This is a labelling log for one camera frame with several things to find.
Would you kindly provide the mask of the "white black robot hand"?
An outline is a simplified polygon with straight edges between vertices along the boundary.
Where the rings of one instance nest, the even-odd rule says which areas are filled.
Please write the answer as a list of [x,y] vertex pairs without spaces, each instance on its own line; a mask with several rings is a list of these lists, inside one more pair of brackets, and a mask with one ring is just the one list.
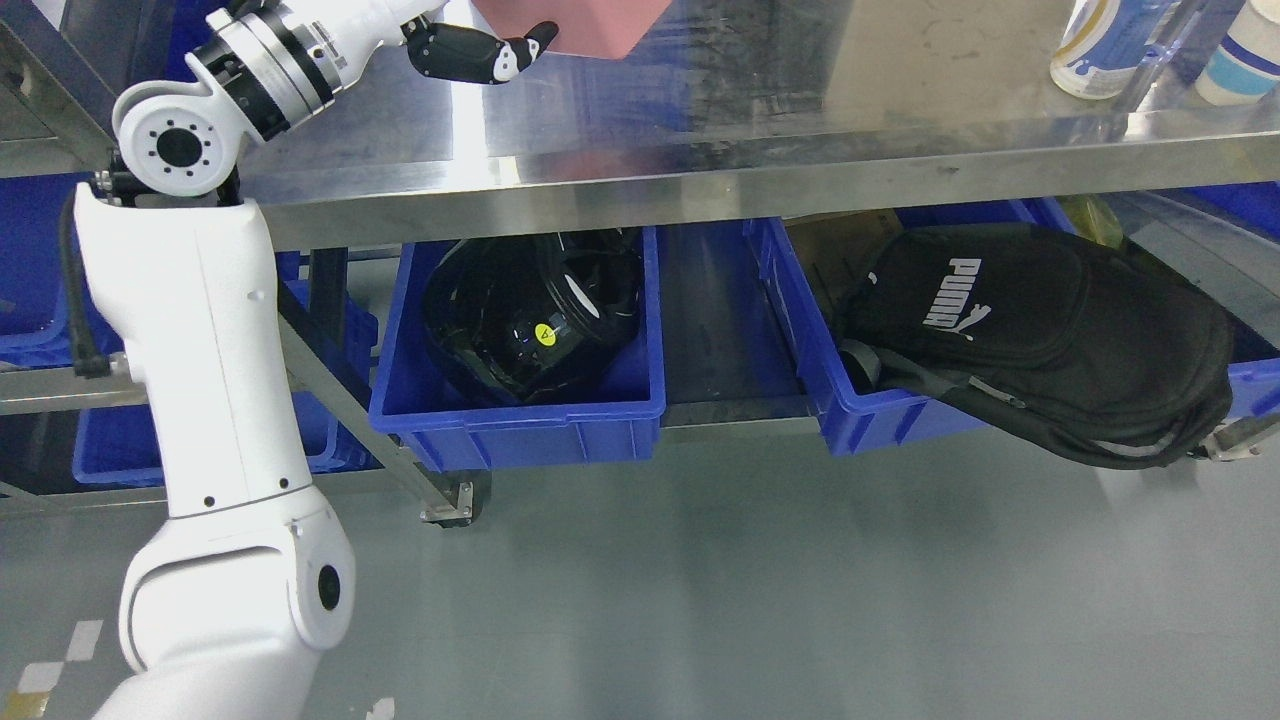
[[561,28],[543,20],[525,35],[499,38],[481,29],[438,20],[445,1],[340,1],[332,32],[346,60],[344,85],[360,79],[380,47],[404,47],[417,73],[468,85],[504,85],[545,54]]

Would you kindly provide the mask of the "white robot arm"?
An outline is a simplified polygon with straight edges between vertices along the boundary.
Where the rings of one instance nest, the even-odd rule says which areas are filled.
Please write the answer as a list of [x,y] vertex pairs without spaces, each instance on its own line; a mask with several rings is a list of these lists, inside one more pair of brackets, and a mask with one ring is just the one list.
[[119,643],[133,675],[100,719],[297,719],[348,632],[355,557],[298,437],[259,205],[233,177],[326,109],[372,53],[436,3],[265,1],[214,12],[195,82],[150,81],[113,109],[145,191],[214,208],[73,197],[87,286],[143,386],[168,519],[128,566]]

